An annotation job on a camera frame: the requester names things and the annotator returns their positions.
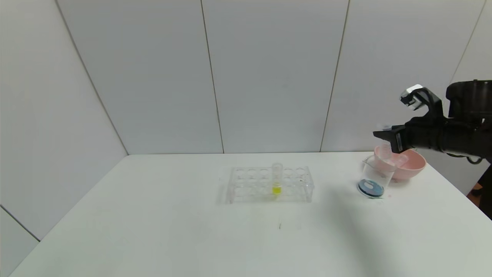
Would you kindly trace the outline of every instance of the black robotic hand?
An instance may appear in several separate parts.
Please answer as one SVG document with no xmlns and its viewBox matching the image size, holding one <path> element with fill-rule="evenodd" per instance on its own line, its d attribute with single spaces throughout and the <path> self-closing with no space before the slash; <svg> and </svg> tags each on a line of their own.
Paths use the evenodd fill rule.
<svg viewBox="0 0 492 277">
<path fill-rule="evenodd" d="M 492 80 L 453 83 L 446 98 L 451 102 L 449 118 L 443 115 L 441 99 L 429 89 L 408 88 L 400 101 L 413 110 L 426 105 L 429 111 L 391 130 L 375 131 L 374 136 L 389 141 L 394 153 L 418 147 L 467 157 L 471 163 L 492 158 Z M 473 156 L 479 159 L 472 161 Z"/>
</svg>

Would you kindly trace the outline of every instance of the white wall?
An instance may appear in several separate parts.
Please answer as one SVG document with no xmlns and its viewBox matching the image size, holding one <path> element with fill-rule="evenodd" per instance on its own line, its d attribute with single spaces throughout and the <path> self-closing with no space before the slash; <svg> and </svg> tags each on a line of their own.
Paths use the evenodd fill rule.
<svg viewBox="0 0 492 277">
<path fill-rule="evenodd" d="M 200 0 L 59 0 L 130 154 L 222 153 Z"/>
<path fill-rule="evenodd" d="M 403 124 L 401 92 L 420 83 L 440 96 L 484 1 L 351 0 L 322 151 L 372 150 L 377 123 Z"/>
<path fill-rule="evenodd" d="M 0 222 L 0 276 L 8 277 L 38 242 L 2 208 Z"/>
<path fill-rule="evenodd" d="M 0 12 L 1 203 L 41 239 L 126 152 L 56 3 Z"/>
<path fill-rule="evenodd" d="M 348 0 L 203 0 L 225 153 L 317 152 Z"/>
<path fill-rule="evenodd" d="M 474 79 L 492 79 L 492 0 L 488 0 L 484 6 L 452 82 Z M 447 115 L 448 100 L 445 100 L 444 106 Z M 452 158 L 427 149 L 418 151 L 463 194 L 468 194 L 489 166 L 487 161 L 472 165 L 465 158 Z"/>
</svg>

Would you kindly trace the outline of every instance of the wall seam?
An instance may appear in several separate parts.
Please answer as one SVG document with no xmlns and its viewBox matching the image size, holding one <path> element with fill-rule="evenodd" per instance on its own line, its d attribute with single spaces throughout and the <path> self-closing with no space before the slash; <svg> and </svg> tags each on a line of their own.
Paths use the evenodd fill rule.
<svg viewBox="0 0 492 277">
<path fill-rule="evenodd" d="M 31 231 L 29 231 L 29 229 L 26 228 L 19 220 L 17 220 L 17 218 L 15 218 L 15 216 L 11 212 L 9 212 L 2 204 L 0 204 L 0 208 L 2 208 L 10 217 L 12 217 L 12 219 L 15 220 L 15 222 L 17 222 L 17 224 L 19 224 L 19 226 L 21 226 L 22 229 L 28 232 L 29 235 L 31 235 L 35 240 L 37 240 L 37 242 L 41 241 L 36 237 L 36 235 L 34 235 Z"/>
<path fill-rule="evenodd" d="M 325 127 L 323 129 L 323 135 L 321 136 L 321 145 L 319 146 L 319 152 L 321 152 L 321 149 L 323 148 L 323 139 L 325 138 L 326 125 L 328 123 L 328 113 L 330 112 L 330 105 L 332 104 L 332 99 L 333 99 L 333 89 L 335 88 L 335 81 L 337 79 L 338 63 L 340 62 L 341 47 L 343 45 L 343 37 L 345 36 L 345 27 L 347 26 L 349 7 L 350 7 L 350 0 L 348 0 L 348 2 L 347 2 L 347 12 L 345 13 L 345 22 L 343 23 L 343 31 L 341 34 L 340 48 L 338 49 L 337 65 L 335 66 L 335 74 L 333 75 L 332 91 L 330 94 L 330 101 L 328 102 L 328 110 L 326 111 Z"/>
<path fill-rule="evenodd" d="M 61 19 L 63 20 L 63 23 L 65 24 L 65 28 L 68 31 L 68 35 L 70 36 L 70 40 L 72 41 L 73 48 L 75 48 L 75 52 L 77 53 L 77 56 L 79 56 L 79 60 L 82 63 L 82 66 L 84 67 L 84 70 L 86 72 L 87 77 L 89 78 L 89 81 L 91 82 L 92 89 L 94 89 L 95 95 L 97 96 L 97 99 L 99 100 L 99 103 L 101 103 L 102 109 L 106 113 L 106 116 L 108 117 L 109 122 L 111 123 L 111 126 L 113 126 L 113 130 L 115 130 L 116 136 L 120 140 L 120 143 L 122 144 L 123 149 L 125 150 L 126 154 L 128 155 L 128 150 L 126 149 L 126 146 L 124 145 L 123 140 L 122 140 L 120 134 L 118 133 L 118 130 L 116 130 L 115 124 L 111 120 L 111 117 L 109 116 L 109 113 L 106 110 L 106 106 L 104 106 L 104 104 L 103 104 L 103 102 L 101 100 L 101 96 L 99 96 L 99 93 L 97 92 L 97 89 L 94 86 L 94 82 L 92 81 L 91 75 L 89 74 L 89 71 L 87 70 L 87 67 L 84 64 L 84 60 L 82 60 L 82 56 L 80 55 L 79 49 L 77 48 L 77 45 L 75 44 L 75 40 L 73 39 L 72 32 L 70 31 L 70 28 L 68 28 L 68 24 L 66 23 L 65 16 L 62 13 L 62 8 L 60 7 L 60 4 L 58 3 L 58 0 L 55 0 L 55 3 L 57 4 L 58 12 L 61 15 Z"/>
<path fill-rule="evenodd" d="M 224 154 L 225 153 L 225 150 L 224 150 L 224 139 L 222 138 L 222 128 L 220 126 L 220 116 L 219 116 L 219 113 L 218 113 L 218 104 L 217 104 L 217 93 L 215 92 L 214 71 L 212 69 L 212 57 L 210 55 L 209 37 L 207 35 L 207 25 L 205 24 L 205 12 L 203 11 L 203 1 L 202 0 L 200 0 L 200 5 L 202 6 L 203 29 L 205 30 L 205 41 L 207 42 L 207 52 L 209 54 L 210 75 L 212 77 L 212 86 L 214 88 L 215 107 L 217 108 L 218 131 L 219 131 L 219 134 L 220 134 L 220 143 L 222 144 L 222 153 Z"/>
<path fill-rule="evenodd" d="M 482 12 L 484 11 L 485 5 L 487 4 L 487 0 L 484 1 L 484 4 L 482 6 L 482 9 L 480 10 L 480 13 L 478 14 L 477 21 L 475 22 L 475 26 L 473 26 L 473 30 L 471 31 L 470 38 L 468 38 L 468 42 L 466 43 L 466 46 L 463 50 L 463 53 L 461 55 L 460 61 L 458 62 L 458 65 L 456 66 L 455 72 L 451 76 L 451 80 L 449 81 L 449 84 L 453 82 L 453 79 L 455 78 L 456 72 L 458 71 L 458 68 L 460 67 L 461 61 L 463 60 L 464 54 L 468 48 L 468 45 L 470 44 L 471 38 L 473 37 L 473 34 L 475 33 L 475 28 L 477 28 L 478 21 L 480 20 L 480 17 L 482 16 Z"/>
</svg>

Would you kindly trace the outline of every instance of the glass beaker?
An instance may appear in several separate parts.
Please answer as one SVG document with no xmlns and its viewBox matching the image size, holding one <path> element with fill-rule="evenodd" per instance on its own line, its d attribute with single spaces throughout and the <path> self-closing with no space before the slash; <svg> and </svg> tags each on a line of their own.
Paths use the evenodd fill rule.
<svg viewBox="0 0 492 277">
<path fill-rule="evenodd" d="M 357 188 L 362 194 L 371 198 L 383 196 L 397 167 L 388 164 L 382 166 L 374 155 L 367 157 L 363 162 L 364 170 Z"/>
</svg>

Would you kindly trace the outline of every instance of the white table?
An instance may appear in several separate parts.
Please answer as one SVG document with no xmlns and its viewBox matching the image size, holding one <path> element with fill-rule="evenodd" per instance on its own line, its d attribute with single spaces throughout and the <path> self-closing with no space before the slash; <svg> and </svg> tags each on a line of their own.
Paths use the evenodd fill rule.
<svg viewBox="0 0 492 277">
<path fill-rule="evenodd" d="M 132 155 L 12 277 L 492 276 L 492 222 L 427 166 L 368 199 L 368 152 Z M 309 166 L 312 203 L 225 204 L 231 167 Z"/>
</svg>

